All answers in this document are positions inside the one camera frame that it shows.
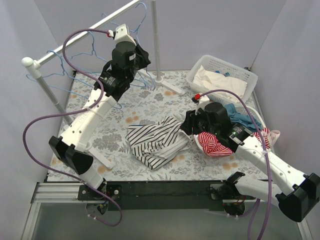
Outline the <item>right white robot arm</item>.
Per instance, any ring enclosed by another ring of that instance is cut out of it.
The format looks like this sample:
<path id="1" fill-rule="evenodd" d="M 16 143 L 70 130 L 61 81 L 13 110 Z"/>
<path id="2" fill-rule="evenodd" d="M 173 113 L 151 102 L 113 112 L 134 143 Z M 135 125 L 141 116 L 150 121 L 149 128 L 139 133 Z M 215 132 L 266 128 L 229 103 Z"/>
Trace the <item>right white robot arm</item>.
<path id="1" fill-rule="evenodd" d="M 207 101 L 195 110 L 188 110 L 180 128 L 197 139 L 204 133 L 216 137 L 222 146 L 251 162 L 272 181 L 249 180 L 244 173 L 237 171 L 219 189 L 230 198 L 246 195 L 271 201 L 297 223 L 320 201 L 320 177 L 317 174 L 305 174 L 267 150 L 252 131 L 240 123 L 231 122 L 222 104 Z"/>

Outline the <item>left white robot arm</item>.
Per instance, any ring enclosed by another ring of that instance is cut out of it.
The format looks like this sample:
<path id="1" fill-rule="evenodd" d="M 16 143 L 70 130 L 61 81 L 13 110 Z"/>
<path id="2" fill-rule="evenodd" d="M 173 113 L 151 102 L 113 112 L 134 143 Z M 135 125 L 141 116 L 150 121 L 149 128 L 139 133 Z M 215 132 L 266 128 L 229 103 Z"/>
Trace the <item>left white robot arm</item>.
<path id="1" fill-rule="evenodd" d="M 106 196 L 105 179 L 95 170 L 94 158 L 85 153 L 87 144 L 106 113 L 130 88 L 137 71 L 150 64 L 149 54 L 136 40 L 121 41 L 112 50 L 99 76 L 102 84 L 95 83 L 88 101 L 72 124 L 60 135 L 51 137 L 49 145 L 55 156 L 73 169 L 81 180 L 90 185 L 89 194 L 95 200 Z"/>

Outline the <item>black white striped tank top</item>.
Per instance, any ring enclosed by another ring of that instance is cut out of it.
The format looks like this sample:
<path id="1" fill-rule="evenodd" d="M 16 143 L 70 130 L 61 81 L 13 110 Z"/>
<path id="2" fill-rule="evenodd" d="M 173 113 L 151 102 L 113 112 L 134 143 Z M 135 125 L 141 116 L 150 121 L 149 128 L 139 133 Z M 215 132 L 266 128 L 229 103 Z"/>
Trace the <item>black white striped tank top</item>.
<path id="1" fill-rule="evenodd" d="M 193 139 L 180 129 L 181 124 L 167 116 L 154 124 L 130 125 L 125 138 L 132 154 L 155 171 L 192 146 Z"/>

